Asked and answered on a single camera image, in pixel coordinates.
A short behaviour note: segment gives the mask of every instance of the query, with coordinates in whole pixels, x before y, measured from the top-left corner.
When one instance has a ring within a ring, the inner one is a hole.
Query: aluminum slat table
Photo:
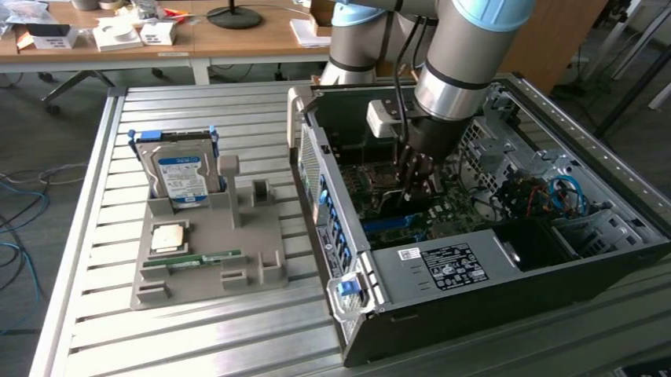
[[[31,375],[598,375],[646,354],[671,353],[665,259],[591,302],[343,368],[287,159],[286,93],[306,84],[111,93]],[[291,282],[275,291],[135,312],[131,284],[148,186],[127,132],[211,125],[222,153],[240,156],[238,183],[267,178],[276,187]]]

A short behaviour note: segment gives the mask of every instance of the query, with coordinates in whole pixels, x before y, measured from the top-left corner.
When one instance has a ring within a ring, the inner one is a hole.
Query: hard drive
[[[224,190],[218,174],[218,132],[146,131],[130,146],[143,164],[154,198],[171,198],[175,209],[200,207],[208,194]]]

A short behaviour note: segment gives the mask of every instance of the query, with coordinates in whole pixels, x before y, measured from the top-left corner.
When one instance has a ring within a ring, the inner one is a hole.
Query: wooden desk
[[[226,1],[160,2],[166,8],[204,15],[211,9],[228,4]],[[291,0],[266,0],[274,4],[304,10]],[[178,26],[174,46],[143,46],[100,53],[92,36],[80,36],[74,49],[36,49],[28,46],[16,49],[16,37],[0,41],[0,73],[35,71],[79,71],[123,68],[191,67],[195,82],[210,84],[208,67],[214,64],[290,63],[327,61],[328,49],[302,48],[290,26],[291,18],[306,18],[300,13],[272,7],[255,7],[263,15],[259,27],[247,30],[227,30],[214,26],[204,16],[195,23]],[[110,10],[82,12],[70,2],[54,2],[50,12],[59,22],[80,28],[98,25],[96,18],[112,16]],[[18,27],[16,35],[26,31]]]

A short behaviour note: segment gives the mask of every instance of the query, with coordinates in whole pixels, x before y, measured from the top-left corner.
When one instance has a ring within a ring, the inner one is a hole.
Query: floor
[[[603,31],[595,31],[583,46],[585,56],[595,52],[605,38]],[[607,83],[607,72],[601,75],[601,84],[585,83],[587,89],[583,97],[558,99],[566,110],[586,124],[590,125],[586,112],[595,123],[599,123],[609,114],[627,89],[637,82],[638,77],[659,55],[659,50],[647,48],[643,56],[637,60],[626,76],[618,82]],[[274,80],[275,65],[259,64],[254,66],[247,77],[248,66],[230,69],[218,68],[232,81]],[[316,64],[286,64],[284,74],[290,79],[308,79],[310,75],[319,73]],[[166,79],[158,79],[150,70],[115,71],[108,76],[119,86],[163,86],[194,84],[194,77],[187,68],[164,69]],[[70,74],[55,73],[59,81],[67,79]],[[610,135],[609,141],[614,150],[641,172],[641,174],[671,195],[671,174],[667,163],[671,158],[671,149],[667,148],[671,139],[671,127],[666,127],[665,119],[671,112],[671,101],[658,111],[650,111],[645,104],[671,81],[671,68],[666,68],[642,93],[639,100],[633,104],[617,125],[618,132]],[[76,87],[58,99],[63,114],[58,117],[48,115],[42,110],[39,102],[48,90],[56,84],[47,84],[38,79],[36,74],[26,74],[16,87],[0,90],[0,172],[8,174],[19,170],[46,170],[67,163],[86,162],[90,158],[91,146],[96,134],[106,100],[106,88],[94,79]],[[609,93],[599,87],[610,88]],[[68,180],[82,174],[83,169],[67,171],[54,179]],[[27,172],[15,179],[28,179],[35,172]],[[20,185],[26,190],[43,190],[43,185]],[[52,185],[48,189],[50,207],[43,216],[28,226],[20,228],[19,236],[32,255],[35,267],[47,293],[52,291],[56,273],[60,264],[62,252],[67,241],[71,218],[76,209],[80,184]],[[35,196],[18,196],[7,189],[0,188],[0,214],[14,216]],[[0,242],[14,242],[7,233],[0,233]],[[8,260],[0,254],[0,264]],[[14,272],[10,268],[0,269],[2,284],[6,276]],[[18,319],[35,309],[35,289],[32,278],[24,270],[15,284],[0,293],[0,328],[12,324]],[[30,319],[16,327],[11,335],[0,336],[0,375],[7,377],[24,376],[30,370],[32,356],[39,338],[39,329],[44,321],[47,302],[38,304],[38,311]]]

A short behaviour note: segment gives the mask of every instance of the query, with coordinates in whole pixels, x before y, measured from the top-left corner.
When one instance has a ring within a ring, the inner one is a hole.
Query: sticker
[[[200,262],[192,261],[192,262],[175,263],[174,265],[170,265],[168,267],[171,269],[192,269],[194,267],[199,267],[199,266],[200,266]]]
[[[443,291],[489,280],[467,243],[422,251],[422,258],[437,287]]]
[[[187,57],[188,53],[159,53],[160,57]]]
[[[399,250],[399,256],[402,261],[407,261],[409,259],[422,258],[422,254],[419,252],[419,248],[414,247],[413,249]]]
[[[199,174],[202,165],[199,157],[159,160],[168,196],[175,202],[184,203],[186,206],[198,205],[198,202],[208,197],[206,178]]]

